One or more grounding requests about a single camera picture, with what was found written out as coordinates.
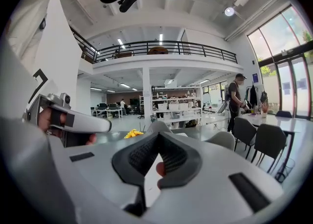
glass door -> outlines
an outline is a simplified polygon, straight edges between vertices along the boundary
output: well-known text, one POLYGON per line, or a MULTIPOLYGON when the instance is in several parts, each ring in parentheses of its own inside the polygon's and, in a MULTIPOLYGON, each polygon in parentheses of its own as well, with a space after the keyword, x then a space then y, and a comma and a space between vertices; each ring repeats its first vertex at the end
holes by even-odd
POLYGON ((276 64, 279 80, 280 109, 294 117, 311 115, 311 83, 308 66, 303 55, 276 64))

black pants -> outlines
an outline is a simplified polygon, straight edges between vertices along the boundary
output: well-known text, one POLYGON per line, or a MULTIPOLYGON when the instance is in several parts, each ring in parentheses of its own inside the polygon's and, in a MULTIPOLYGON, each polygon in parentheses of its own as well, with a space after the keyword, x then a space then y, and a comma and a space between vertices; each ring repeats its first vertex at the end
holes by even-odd
POLYGON ((230 132, 232 134, 234 134, 234 126, 235 126, 235 118, 238 116, 239 114, 239 107, 237 105, 231 105, 229 104, 229 111, 230 111, 230 121, 228 124, 228 128, 227 131, 230 132))

yellow object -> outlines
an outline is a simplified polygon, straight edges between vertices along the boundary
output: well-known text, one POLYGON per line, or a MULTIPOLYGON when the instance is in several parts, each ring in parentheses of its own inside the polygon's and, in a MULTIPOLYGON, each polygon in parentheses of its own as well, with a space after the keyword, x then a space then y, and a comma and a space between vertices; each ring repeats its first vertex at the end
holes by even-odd
POLYGON ((132 137, 135 137, 135 136, 141 135, 141 134, 143 134, 143 133, 137 131, 136 129, 133 129, 124 137, 124 139, 132 138, 132 137))

black metal railing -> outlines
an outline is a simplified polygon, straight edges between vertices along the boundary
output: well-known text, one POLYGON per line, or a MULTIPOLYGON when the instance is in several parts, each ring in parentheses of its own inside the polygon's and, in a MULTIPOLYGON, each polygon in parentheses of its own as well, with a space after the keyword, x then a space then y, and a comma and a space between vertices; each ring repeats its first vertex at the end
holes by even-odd
POLYGON ((82 58, 90 63, 96 63, 96 56, 99 55, 97 49, 91 45, 84 37, 75 31, 72 27, 70 29, 73 32, 73 36, 76 39, 78 45, 80 46, 82 53, 82 58))
POLYGON ((198 43, 178 41, 162 41, 161 45, 159 41, 133 42, 110 46, 97 52, 99 54, 95 58, 96 63, 122 57, 152 54, 200 55, 237 63, 236 54, 227 50, 198 43))

tree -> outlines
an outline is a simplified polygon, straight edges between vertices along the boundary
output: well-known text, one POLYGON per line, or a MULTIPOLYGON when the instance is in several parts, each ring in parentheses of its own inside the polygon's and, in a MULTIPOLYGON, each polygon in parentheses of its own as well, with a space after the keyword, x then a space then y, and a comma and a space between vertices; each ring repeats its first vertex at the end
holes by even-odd
MULTIPOLYGON (((309 34, 309 32, 307 30, 303 30, 302 37, 303 37, 303 40, 307 43, 310 42, 311 40, 313 40, 312 36, 309 34)), ((309 52, 304 53, 304 56, 307 58, 309 58, 309 57, 313 58, 313 51, 309 51, 309 52)))
MULTIPOLYGON (((257 57, 258 62, 262 61, 262 57, 257 57)), ((260 68, 261 74, 263 77, 268 77, 268 76, 275 76, 276 75, 276 70, 271 71, 268 66, 263 66, 260 68)))

